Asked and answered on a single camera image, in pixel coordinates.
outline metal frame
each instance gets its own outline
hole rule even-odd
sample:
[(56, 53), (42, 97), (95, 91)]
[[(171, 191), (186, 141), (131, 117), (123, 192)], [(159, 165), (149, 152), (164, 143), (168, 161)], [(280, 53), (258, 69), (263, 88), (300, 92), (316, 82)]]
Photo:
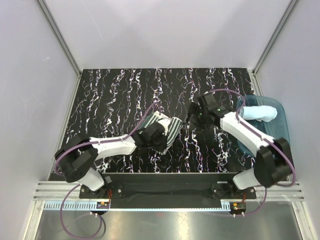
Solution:
[(71, 67), (73, 68), (74, 72), (76, 73), (76, 75), (79, 77), (81, 75), (82, 70), (80, 69), (80, 67), (78, 66), (74, 56), (72, 55), (64, 37), (62, 36), (58, 25), (56, 24), (56, 21), (54, 19), (54, 17), (52, 16), (47, 4), (45, 0), (36, 0), (36, 2), (38, 3), (45, 19), (47, 20), (56, 40), (58, 41), (61, 49), (63, 50), (66, 58), (68, 59)]
[[(68, 108), (67, 108), (65, 116), (64, 116), (62, 128), (61, 128), (61, 131), (60, 131), (60, 134), (59, 134), (58, 142), (56, 143), (56, 146), (55, 146), (55, 149), (54, 149), (55, 153), (60, 149), (60, 147), (62, 145), (62, 142), (64, 140), (65, 132), (66, 132), (66, 129), (67, 129), (67, 126), (68, 126), (68, 121), (69, 121), (69, 118), (70, 118), (70, 115), (71, 115), (72, 107), (73, 107), (73, 104), (74, 104), (74, 101), (75, 101), (75, 98), (76, 98), (76, 95), (77, 95), (77, 90), (78, 90), (78, 86), (80, 84), (80, 80), (81, 80), (81, 75), (77, 77), (76, 83), (75, 83), (74, 88), (72, 90), (71, 98), (70, 98), (70, 101), (69, 101), (69, 104), (68, 104)], [(51, 164), (50, 164), (50, 170), (49, 170), (47, 178), (46, 178), (47, 180), (49, 180), (49, 177), (50, 177), (50, 175), (51, 175), (51, 173), (52, 173), (52, 171), (54, 169), (55, 161), (56, 161), (55, 158), (52, 157)]]
[(265, 59), (267, 58), (269, 52), (271, 51), (272, 47), (274, 46), (276, 40), (278, 39), (281, 31), (284, 29), (287, 21), (289, 20), (290, 16), (294, 12), (296, 6), (298, 5), (300, 0), (291, 0), (290, 3), (288, 4), (287, 8), (285, 9), (278, 25), (276, 26), (269, 42), (267, 43), (265, 49), (263, 50), (262, 55), (260, 56), (257, 64), (253, 68), (254, 74), (257, 74), (264, 63)]

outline black bracket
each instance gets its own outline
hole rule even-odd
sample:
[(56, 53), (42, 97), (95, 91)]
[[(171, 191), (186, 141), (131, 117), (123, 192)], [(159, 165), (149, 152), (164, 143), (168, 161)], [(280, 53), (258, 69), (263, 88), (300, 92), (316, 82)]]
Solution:
[(256, 199), (256, 191), (253, 187), (244, 190), (233, 190), (230, 188), (229, 182), (219, 182), (211, 184), (212, 198), (215, 200), (221, 199)]
[(107, 185), (107, 191), (104, 195), (97, 196), (97, 194), (91, 191), (87, 186), (82, 185), (80, 189), (80, 199), (108, 199), (111, 190), (112, 199), (121, 199), (123, 197), (124, 185), (122, 182), (111, 182)]

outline light blue cloth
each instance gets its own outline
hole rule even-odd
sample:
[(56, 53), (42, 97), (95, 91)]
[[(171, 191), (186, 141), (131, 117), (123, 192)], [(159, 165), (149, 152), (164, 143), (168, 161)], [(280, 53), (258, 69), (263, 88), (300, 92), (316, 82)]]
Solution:
[(244, 106), (240, 110), (240, 116), (244, 120), (258, 120), (270, 122), (277, 117), (277, 109), (272, 106)]

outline black marbled surface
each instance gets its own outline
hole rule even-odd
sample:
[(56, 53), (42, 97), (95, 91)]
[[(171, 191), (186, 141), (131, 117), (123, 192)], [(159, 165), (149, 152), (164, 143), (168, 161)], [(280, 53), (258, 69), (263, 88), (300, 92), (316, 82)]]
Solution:
[[(129, 133), (148, 106), (159, 101), (169, 117), (184, 118), (193, 97), (214, 89), (253, 94), (245, 68), (85, 69), (63, 142), (82, 132), (106, 138)], [(217, 92), (221, 104), (236, 107), (237, 97)], [(95, 162), (103, 172), (238, 172), (255, 159), (242, 153), (237, 140), (217, 128), (198, 133), (184, 128), (166, 155), (113, 156)]]

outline cable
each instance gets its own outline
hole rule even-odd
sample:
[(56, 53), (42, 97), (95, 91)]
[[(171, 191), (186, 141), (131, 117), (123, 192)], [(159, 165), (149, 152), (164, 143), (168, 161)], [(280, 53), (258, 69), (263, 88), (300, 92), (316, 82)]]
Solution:
[(60, 161), (69, 153), (71, 153), (72, 151), (74, 150), (77, 150), (79, 148), (82, 148), (84, 146), (88, 146), (88, 145), (93, 145), (93, 144), (107, 144), (107, 143), (115, 143), (115, 142), (120, 142), (120, 141), (123, 141), (123, 140), (126, 140), (128, 139), (139, 127), (140, 125), (143, 123), (143, 121), (145, 120), (147, 114), (150, 112), (150, 110), (157, 106), (159, 108), (159, 103), (158, 102), (154, 102), (151, 104), (151, 106), (148, 107), (148, 109), (146, 110), (146, 112), (144, 113), (144, 115), (142, 116), (141, 120), (138, 122), (138, 124), (135, 126), (135, 128), (127, 135), (125, 136), (124, 138), (119, 138), (119, 139), (111, 139), (111, 140), (103, 140), (103, 141), (88, 141), (88, 142), (84, 142), (84, 143), (81, 143), (81, 144), (78, 144), (76, 146), (73, 146), (71, 147), (70, 149), (68, 149), (67, 151), (65, 151), (63, 154), (61, 154), (58, 159), (56, 160), (55, 162), (55, 165), (54, 165), (54, 173), (57, 174), (57, 175), (60, 175), (60, 176), (63, 176), (62, 172), (59, 172), (58, 168), (59, 168), (59, 163)]
[(99, 226), (98, 230), (97, 230), (93, 235), (91, 235), (91, 236), (76, 236), (76, 235), (72, 234), (71, 232), (69, 232), (69, 230), (67, 229), (67, 227), (66, 227), (65, 224), (64, 224), (63, 215), (62, 215), (63, 207), (64, 207), (65, 202), (66, 202), (67, 198), (69, 197), (69, 195), (72, 193), (73, 190), (75, 190), (75, 189), (78, 188), (78, 187), (80, 187), (80, 184), (78, 184), (78, 185), (76, 185), (75, 187), (73, 187), (73, 188), (65, 195), (65, 197), (64, 197), (64, 199), (63, 199), (63, 201), (62, 201), (62, 204), (61, 204), (61, 207), (60, 207), (60, 222), (61, 222), (61, 226), (62, 226), (63, 230), (64, 230), (70, 237), (73, 237), (73, 238), (75, 238), (75, 239), (84, 239), (84, 240), (85, 240), (85, 239), (93, 239), (93, 238), (100, 232), (101, 227), (102, 227), (102, 224), (103, 224), (103, 222), (104, 222), (104, 219), (103, 219), (100, 215), (98, 215), (98, 214), (95, 215), (96, 217), (99, 217), (99, 219), (100, 219), (100, 226)]

